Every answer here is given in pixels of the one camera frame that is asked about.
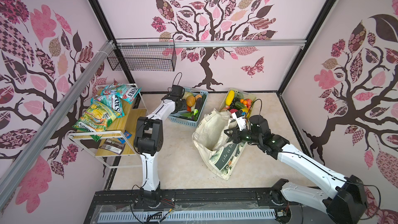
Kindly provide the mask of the cream canvas grocery tote bag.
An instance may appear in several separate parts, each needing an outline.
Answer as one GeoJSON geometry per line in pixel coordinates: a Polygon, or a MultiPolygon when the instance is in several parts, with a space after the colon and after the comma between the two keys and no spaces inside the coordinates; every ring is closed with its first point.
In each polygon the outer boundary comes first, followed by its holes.
{"type": "Polygon", "coordinates": [[[192,135],[193,144],[207,168],[224,180],[229,180],[247,144],[233,143],[224,132],[236,128],[229,112],[213,110],[206,114],[192,135]]]}

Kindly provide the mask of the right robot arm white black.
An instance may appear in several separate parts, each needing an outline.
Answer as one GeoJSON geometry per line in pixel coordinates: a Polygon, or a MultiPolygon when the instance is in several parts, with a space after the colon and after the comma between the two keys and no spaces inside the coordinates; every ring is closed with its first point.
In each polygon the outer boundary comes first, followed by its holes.
{"type": "Polygon", "coordinates": [[[235,144],[254,144],[265,154],[289,165],[317,188],[279,181],[277,190],[289,202],[307,205],[327,214],[336,224],[357,224],[368,208],[365,186],[358,177],[344,176],[297,149],[285,138],[272,134],[269,128],[255,125],[250,129],[230,128],[224,133],[235,144]]]}

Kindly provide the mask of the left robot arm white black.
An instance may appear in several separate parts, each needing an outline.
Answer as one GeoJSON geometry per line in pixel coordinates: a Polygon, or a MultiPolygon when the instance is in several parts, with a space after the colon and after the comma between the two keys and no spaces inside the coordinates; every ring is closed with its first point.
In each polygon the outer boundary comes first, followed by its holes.
{"type": "Polygon", "coordinates": [[[181,111],[185,100],[164,97],[161,104],[148,116],[137,120],[134,148],[142,160],[144,192],[154,193],[160,188],[158,152],[164,141],[163,121],[172,113],[181,111]]]}

